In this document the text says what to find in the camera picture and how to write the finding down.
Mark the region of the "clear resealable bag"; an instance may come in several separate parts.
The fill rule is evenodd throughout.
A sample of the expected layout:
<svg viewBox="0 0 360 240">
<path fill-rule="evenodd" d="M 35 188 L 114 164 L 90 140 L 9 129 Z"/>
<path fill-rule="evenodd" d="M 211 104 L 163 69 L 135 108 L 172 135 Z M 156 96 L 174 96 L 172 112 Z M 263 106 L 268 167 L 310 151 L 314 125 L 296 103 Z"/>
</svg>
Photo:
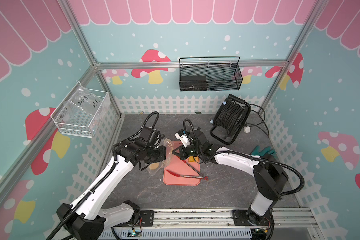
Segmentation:
<svg viewBox="0 0 360 240">
<path fill-rule="evenodd" d="M 174 143 L 170 139 L 163 139 L 158 147 L 155 148 L 154 159 L 147 170 L 150 176 L 155 175 L 160 169 L 163 169 L 171 163 L 172 151 L 174 150 Z"/>
</svg>

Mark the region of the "red kitchen tongs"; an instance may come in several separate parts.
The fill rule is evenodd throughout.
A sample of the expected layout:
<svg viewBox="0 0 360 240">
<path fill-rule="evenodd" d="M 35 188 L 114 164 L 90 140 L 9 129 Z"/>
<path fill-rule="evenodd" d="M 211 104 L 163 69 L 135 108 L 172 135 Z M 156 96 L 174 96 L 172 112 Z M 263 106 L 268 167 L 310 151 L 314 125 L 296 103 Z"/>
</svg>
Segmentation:
<svg viewBox="0 0 360 240">
<path fill-rule="evenodd" d="M 201 173 L 201 165 L 197 162 L 175 158 L 164 170 L 164 182 L 167 185 L 195 186 L 201 180 L 208 181 L 209 177 Z"/>
</svg>

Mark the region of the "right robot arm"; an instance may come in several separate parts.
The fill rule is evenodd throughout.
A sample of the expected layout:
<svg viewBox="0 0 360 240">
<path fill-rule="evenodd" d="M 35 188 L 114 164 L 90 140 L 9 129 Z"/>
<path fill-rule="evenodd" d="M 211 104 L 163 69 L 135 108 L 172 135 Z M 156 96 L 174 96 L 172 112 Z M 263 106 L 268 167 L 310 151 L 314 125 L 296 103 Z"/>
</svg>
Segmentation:
<svg viewBox="0 0 360 240">
<path fill-rule="evenodd" d="M 254 177 L 258 192 L 245 213 L 234 211 L 236 225 L 256 226 L 264 219 L 270 220 L 271 208 L 278 200 L 298 193 L 305 185 L 298 170 L 276 161 L 271 154 L 248 155 L 211 144 L 200 129 L 191 132 L 181 129 L 175 137 L 183 144 L 172 151 L 180 160 L 199 157 L 202 163 L 229 166 Z"/>
</svg>

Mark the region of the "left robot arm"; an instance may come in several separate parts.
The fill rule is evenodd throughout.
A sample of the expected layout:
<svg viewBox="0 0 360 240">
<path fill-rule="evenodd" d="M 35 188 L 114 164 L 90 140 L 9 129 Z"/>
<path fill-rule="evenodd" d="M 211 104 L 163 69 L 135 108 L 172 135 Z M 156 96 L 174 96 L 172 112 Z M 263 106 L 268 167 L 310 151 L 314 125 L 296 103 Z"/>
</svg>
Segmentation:
<svg viewBox="0 0 360 240">
<path fill-rule="evenodd" d="M 103 209 L 105 200 L 120 181 L 135 167 L 148 167 L 166 159 L 166 147 L 160 144 L 163 135 L 153 128 L 142 127 L 133 138 L 112 147 L 113 157 L 94 182 L 72 203 L 57 210 L 60 223 L 47 236 L 52 240 L 60 229 L 69 232 L 68 240 L 97 240 L 103 231 L 120 224 L 138 225 L 141 209 L 132 201 Z"/>
</svg>

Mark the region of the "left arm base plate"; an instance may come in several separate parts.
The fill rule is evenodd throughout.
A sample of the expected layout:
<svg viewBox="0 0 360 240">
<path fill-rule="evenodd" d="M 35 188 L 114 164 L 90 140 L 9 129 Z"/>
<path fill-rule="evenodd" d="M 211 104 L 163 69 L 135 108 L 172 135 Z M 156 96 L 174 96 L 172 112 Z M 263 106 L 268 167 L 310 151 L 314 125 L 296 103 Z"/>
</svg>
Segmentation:
<svg viewBox="0 0 360 240">
<path fill-rule="evenodd" d="M 117 227 L 152 227 L 154 214 L 154 211 L 139 211 L 134 213 L 128 222 L 119 224 Z"/>
</svg>

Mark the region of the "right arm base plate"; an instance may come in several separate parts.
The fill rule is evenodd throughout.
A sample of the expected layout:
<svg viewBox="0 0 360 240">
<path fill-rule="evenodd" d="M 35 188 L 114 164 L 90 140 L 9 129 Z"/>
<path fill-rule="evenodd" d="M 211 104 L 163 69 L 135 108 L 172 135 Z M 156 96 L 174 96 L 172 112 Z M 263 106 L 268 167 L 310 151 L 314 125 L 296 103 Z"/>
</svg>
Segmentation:
<svg viewBox="0 0 360 240">
<path fill-rule="evenodd" d="M 233 210 L 232 218 L 235 226 L 271 226 L 271 210 L 258 216 L 252 210 Z"/>
</svg>

